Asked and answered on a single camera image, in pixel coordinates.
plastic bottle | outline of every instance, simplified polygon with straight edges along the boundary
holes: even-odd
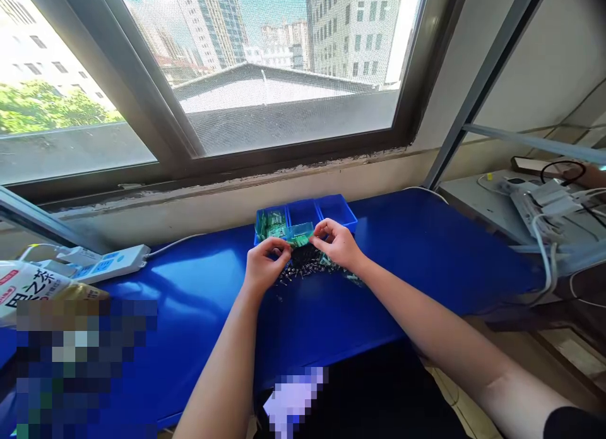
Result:
[[[0,327],[14,327],[20,300],[104,300],[109,294],[23,261],[0,261]]]

blue sorting tray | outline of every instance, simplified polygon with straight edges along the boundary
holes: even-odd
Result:
[[[296,202],[290,202],[277,207],[268,207],[257,211],[257,220],[262,211],[266,213],[272,210],[281,210],[286,216],[287,227],[297,226],[310,222],[313,227],[324,218],[331,218],[342,224],[352,233],[358,224],[354,213],[345,201],[343,195],[331,195],[317,199],[304,199]],[[254,245],[258,245],[259,240],[255,233]]]

green tree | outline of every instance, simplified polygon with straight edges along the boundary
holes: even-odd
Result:
[[[35,80],[20,87],[0,84],[0,133],[18,134],[72,126],[123,121],[81,90],[61,95],[47,82]]]

metal frame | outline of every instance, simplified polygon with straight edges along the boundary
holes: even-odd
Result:
[[[0,217],[3,221],[61,246],[83,246],[100,254],[112,248],[102,237],[75,232],[47,212],[0,186]]]
[[[454,119],[452,127],[448,131],[444,144],[423,182],[423,187],[431,190],[438,188],[442,175],[467,133],[525,144],[547,152],[558,153],[559,155],[596,164],[606,164],[606,152],[602,150],[473,124],[473,120],[477,117],[486,97],[492,90],[541,2],[542,0],[514,0],[459,113]],[[535,252],[538,246],[514,246],[512,249],[531,253]],[[578,270],[603,262],[606,259],[606,241],[599,241],[583,247],[576,245],[567,247],[565,252],[567,257],[558,263],[560,275],[570,275]]]
[[[406,70],[403,69],[406,80],[399,91],[390,128],[209,157],[202,156],[199,138],[123,1],[32,1],[158,160],[158,164],[8,185],[26,199],[43,203],[99,193],[119,196],[124,194],[118,187],[120,183],[148,186],[180,179],[202,179],[207,183],[211,178],[225,180],[270,173],[299,164],[409,145],[464,0],[422,0],[425,5],[420,8],[410,41]],[[298,107],[298,103],[292,103],[292,112]],[[90,203],[94,202],[95,198],[90,197]]]
[[[464,125],[473,123],[541,2],[542,0],[513,1],[463,105],[446,135],[442,148],[423,182],[423,187],[437,189],[444,171],[467,135],[467,130],[463,128]]]

blue sky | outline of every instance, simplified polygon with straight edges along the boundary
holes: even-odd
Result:
[[[261,26],[266,23],[281,24],[282,18],[287,22],[307,19],[306,0],[240,0],[240,2],[244,26],[252,44],[261,43]]]

